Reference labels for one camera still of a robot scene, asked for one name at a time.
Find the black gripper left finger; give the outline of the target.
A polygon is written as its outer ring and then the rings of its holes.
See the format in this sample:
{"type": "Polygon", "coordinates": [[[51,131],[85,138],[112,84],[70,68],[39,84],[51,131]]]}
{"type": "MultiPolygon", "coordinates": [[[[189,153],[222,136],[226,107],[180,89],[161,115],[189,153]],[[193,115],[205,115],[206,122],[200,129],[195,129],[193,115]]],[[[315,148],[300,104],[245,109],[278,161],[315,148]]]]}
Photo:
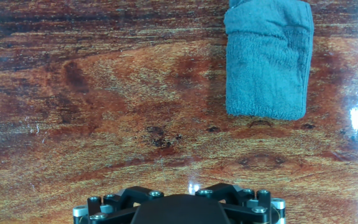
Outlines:
{"type": "Polygon", "coordinates": [[[129,187],[115,194],[90,196],[73,208],[73,224],[130,223],[140,204],[164,197],[159,190],[129,187]]]}

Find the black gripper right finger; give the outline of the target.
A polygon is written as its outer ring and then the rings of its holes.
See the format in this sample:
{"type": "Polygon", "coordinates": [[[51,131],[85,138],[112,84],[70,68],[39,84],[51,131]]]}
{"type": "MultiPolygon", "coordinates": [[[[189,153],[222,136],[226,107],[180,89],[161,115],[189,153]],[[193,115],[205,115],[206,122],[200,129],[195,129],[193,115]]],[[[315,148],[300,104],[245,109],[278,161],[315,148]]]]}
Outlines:
{"type": "Polygon", "coordinates": [[[199,187],[195,195],[214,200],[223,206],[231,223],[286,224],[286,202],[274,198],[270,191],[255,191],[238,185],[219,183],[199,187]]]}

